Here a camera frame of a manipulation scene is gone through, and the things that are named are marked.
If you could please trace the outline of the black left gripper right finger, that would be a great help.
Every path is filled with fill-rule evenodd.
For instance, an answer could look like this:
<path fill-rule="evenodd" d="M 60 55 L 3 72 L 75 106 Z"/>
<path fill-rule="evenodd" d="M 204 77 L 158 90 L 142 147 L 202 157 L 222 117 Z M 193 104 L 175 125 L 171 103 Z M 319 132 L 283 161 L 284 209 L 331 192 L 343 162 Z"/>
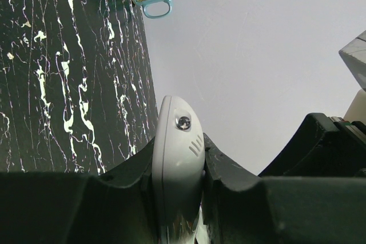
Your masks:
<path fill-rule="evenodd" d="M 209 243 L 365 242 L 365 179 L 260 178 L 204 146 Z"/>

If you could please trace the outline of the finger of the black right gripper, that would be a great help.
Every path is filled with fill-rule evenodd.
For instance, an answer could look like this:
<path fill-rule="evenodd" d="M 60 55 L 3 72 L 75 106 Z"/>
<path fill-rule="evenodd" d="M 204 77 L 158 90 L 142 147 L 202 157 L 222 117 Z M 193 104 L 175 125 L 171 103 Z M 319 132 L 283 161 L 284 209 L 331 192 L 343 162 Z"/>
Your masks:
<path fill-rule="evenodd" d="M 307 114 L 290 141 L 259 176 L 304 176 L 316 160 L 326 159 L 336 137 L 333 120 L 323 113 Z"/>

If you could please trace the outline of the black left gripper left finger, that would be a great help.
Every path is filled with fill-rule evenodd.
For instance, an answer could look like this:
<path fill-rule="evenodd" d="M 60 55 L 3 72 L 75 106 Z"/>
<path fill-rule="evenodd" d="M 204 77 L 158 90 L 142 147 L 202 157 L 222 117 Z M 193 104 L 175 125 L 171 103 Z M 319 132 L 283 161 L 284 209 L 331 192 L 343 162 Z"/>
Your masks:
<path fill-rule="evenodd" d="M 2 243 L 156 243 L 149 142 L 105 174 L 1 174 Z"/>

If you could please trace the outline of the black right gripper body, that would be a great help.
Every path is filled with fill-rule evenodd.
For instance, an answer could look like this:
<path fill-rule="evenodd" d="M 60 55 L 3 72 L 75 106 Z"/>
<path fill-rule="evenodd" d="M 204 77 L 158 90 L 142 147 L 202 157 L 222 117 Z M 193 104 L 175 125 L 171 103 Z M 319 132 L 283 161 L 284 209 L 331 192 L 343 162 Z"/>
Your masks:
<path fill-rule="evenodd" d="M 337 127 L 337 137 L 326 159 L 316 160 L 304 177 L 355 177 L 365 173 L 365 132 L 361 122 L 329 117 Z"/>

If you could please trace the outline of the white remote control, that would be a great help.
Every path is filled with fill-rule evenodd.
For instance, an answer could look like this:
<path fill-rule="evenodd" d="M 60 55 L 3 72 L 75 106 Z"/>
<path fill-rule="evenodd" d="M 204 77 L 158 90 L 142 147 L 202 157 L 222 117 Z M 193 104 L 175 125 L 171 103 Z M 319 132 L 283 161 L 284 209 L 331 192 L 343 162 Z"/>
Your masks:
<path fill-rule="evenodd" d="M 204 164 L 204 136 L 198 116 L 184 99 L 165 96 L 152 159 L 160 243 L 195 242 Z"/>

